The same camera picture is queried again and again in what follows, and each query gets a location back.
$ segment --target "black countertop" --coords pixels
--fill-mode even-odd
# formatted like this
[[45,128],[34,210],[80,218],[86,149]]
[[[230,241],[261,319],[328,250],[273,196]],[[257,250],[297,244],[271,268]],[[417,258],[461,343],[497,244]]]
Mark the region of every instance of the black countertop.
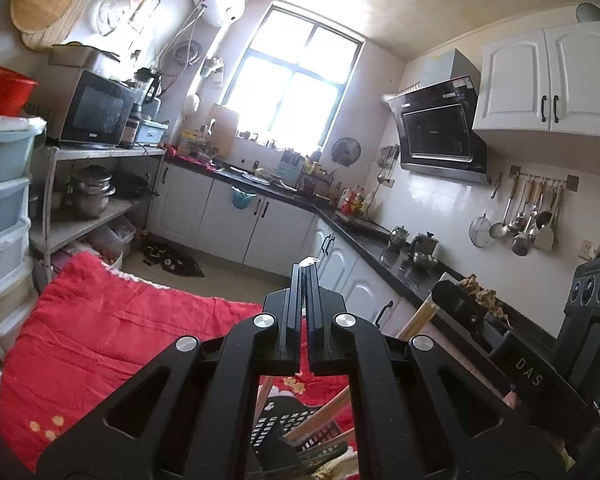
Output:
[[[336,210],[333,207],[316,205],[289,190],[274,185],[265,186],[243,178],[240,174],[229,171],[211,171],[205,166],[183,160],[178,156],[167,156],[165,161],[228,184],[239,186],[240,189],[255,191],[262,196],[279,200],[280,202],[285,202],[320,215],[334,231],[347,239],[348,243],[356,250],[360,257],[395,292],[408,300],[415,308],[418,308],[427,299],[431,289],[445,272],[448,272],[456,280],[463,278],[461,274],[447,267],[442,262],[431,270],[424,270],[413,264],[401,266],[400,264],[406,257],[405,251],[403,250],[401,253],[389,251],[387,249],[387,235],[379,232],[362,232],[355,226],[342,221],[336,215]],[[506,305],[504,310],[509,314],[511,325],[516,334],[538,353],[547,356],[555,339],[513,307]],[[487,353],[475,343],[469,332],[456,320],[444,310],[440,310],[432,320],[432,323],[462,354],[474,363],[491,384],[503,393],[509,390],[509,381],[491,363]]]

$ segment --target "floor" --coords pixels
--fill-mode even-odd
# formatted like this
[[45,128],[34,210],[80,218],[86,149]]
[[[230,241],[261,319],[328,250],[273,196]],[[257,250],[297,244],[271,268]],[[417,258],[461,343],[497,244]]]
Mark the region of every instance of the floor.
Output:
[[223,260],[211,254],[189,251],[205,273],[204,278],[175,276],[158,264],[148,266],[142,262],[139,251],[130,254],[122,264],[122,270],[144,280],[178,288],[198,296],[225,298],[262,304],[267,294],[289,286],[284,276],[252,269],[251,267]]

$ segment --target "silver bolt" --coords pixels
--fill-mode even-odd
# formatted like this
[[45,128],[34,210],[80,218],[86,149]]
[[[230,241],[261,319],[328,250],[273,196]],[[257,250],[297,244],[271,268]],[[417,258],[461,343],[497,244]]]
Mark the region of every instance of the silver bolt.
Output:
[[348,328],[356,324],[356,318],[351,314],[338,314],[336,316],[336,323],[344,328]]
[[258,328],[266,328],[273,325],[276,322],[276,318],[271,314],[258,314],[253,318],[253,324]]
[[176,341],[176,348],[181,352],[191,352],[196,346],[198,342],[195,337],[185,336]]
[[413,345],[418,350],[422,350],[423,352],[428,352],[429,350],[431,350],[433,348],[433,341],[431,340],[430,337],[427,337],[425,335],[419,335],[419,336],[413,338]]

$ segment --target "fan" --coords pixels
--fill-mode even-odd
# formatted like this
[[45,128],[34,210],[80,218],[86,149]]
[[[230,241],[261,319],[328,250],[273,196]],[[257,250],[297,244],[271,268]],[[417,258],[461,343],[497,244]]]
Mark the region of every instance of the fan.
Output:
[[351,137],[338,140],[331,149],[331,160],[348,168],[356,162],[362,154],[360,143]]

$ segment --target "red cloth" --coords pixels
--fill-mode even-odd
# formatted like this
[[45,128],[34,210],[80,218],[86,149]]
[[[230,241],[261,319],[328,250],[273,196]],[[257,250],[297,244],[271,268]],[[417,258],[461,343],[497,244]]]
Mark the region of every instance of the red cloth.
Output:
[[[8,352],[0,380],[0,434],[30,469],[51,440],[74,425],[177,337],[225,335],[262,310],[253,303],[156,288],[107,270],[81,253],[43,291]],[[276,381],[306,405],[322,405],[346,378],[302,373]],[[299,393],[304,384],[304,392]],[[344,430],[350,414],[339,420]]]

